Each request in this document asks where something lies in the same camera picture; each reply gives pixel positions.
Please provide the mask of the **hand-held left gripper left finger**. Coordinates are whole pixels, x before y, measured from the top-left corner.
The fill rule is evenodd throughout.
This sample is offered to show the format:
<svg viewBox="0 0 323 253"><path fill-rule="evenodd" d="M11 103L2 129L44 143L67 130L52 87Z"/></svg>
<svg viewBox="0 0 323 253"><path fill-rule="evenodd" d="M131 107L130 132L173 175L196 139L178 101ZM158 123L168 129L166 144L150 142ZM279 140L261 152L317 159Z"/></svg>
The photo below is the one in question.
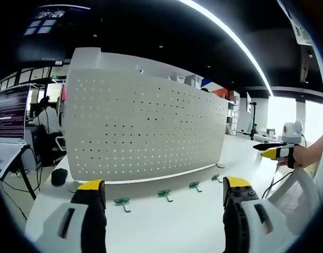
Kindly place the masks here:
<svg viewBox="0 0 323 253"><path fill-rule="evenodd" d="M61 204L43 223L36 240L41 252L106 252L105 182L81 184L70 202Z"/></svg>

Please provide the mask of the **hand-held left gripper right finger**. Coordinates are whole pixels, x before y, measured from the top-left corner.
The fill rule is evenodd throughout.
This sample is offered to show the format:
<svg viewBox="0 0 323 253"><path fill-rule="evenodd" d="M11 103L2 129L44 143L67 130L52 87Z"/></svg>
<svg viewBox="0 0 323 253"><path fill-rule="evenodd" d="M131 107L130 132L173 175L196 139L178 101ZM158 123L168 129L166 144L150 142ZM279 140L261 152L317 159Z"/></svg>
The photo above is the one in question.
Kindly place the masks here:
<svg viewBox="0 0 323 253"><path fill-rule="evenodd" d="M285 252L296 236L285 216L250 183L223 178L225 252Z"/></svg>

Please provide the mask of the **person's right hand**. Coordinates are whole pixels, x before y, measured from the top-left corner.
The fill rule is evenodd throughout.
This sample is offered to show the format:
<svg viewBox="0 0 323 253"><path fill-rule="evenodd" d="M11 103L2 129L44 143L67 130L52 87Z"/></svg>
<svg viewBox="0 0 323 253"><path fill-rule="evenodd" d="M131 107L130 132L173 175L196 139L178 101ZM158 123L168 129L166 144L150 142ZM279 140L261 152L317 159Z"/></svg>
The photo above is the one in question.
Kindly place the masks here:
<svg viewBox="0 0 323 253"><path fill-rule="evenodd" d="M288 166L291 169L297 168L306 168L313 164L312 153L310 147L302 147L297 145L293 149L293 165L289 165L288 158L284 158L282 162L280 162L283 166Z"/></svg>

